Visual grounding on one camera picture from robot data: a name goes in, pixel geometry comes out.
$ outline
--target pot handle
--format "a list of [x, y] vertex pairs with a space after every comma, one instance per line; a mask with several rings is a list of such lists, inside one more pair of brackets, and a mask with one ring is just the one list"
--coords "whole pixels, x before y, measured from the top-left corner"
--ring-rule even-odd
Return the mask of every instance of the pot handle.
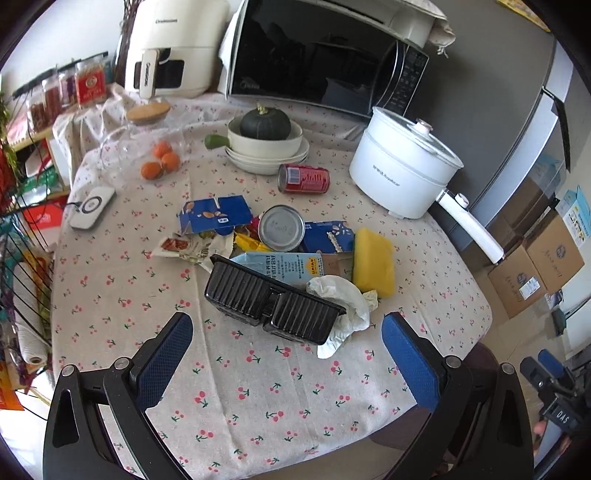
[[503, 247], [466, 209], [467, 200], [464, 195], [459, 193], [454, 198], [450, 195], [449, 190], [443, 189], [437, 197], [437, 203], [474, 239], [493, 264], [497, 264], [505, 258]]

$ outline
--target cork lid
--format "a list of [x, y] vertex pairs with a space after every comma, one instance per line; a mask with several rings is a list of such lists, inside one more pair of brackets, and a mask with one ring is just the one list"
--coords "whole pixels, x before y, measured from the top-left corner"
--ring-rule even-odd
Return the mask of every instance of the cork lid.
[[133, 107], [126, 114], [127, 120], [136, 125], [145, 125], [164, 118], [170, 110], [168, 102], [151, 102]]

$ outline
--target red label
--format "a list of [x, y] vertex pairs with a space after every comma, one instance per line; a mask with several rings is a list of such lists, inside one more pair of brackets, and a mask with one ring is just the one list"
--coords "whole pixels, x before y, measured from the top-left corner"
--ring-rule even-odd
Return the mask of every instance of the red label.
[[79, 104], [84, 105], [100, 98], [105, 92], [105, 72], [103, 70], [93, 70], [86, 75], [76, 77], [76, 95]]

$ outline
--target pumpkin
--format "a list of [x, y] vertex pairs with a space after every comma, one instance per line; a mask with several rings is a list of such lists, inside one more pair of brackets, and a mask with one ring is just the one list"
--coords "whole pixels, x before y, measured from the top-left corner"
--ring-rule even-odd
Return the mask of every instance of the pumpkin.
[[240, 134], [257, 140], [285, 140], [290, 132], [291, 122], [284, 112], [262, 105], [248, 112], [240, 123]]

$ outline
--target white cloth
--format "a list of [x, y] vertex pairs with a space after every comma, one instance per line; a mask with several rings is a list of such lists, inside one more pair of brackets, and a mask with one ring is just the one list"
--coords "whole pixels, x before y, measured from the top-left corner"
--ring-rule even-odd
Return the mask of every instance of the white cloth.
[[375, 290], [361, 294], [349, 280], [335, 275], [312, 278], [306, 290], [347, 309], [347, 313], [336, 319], [328, 340], [318, 346], [318, 358], [330, 358], [353, 332], [368, 328], [369, 314], [378, 308]]

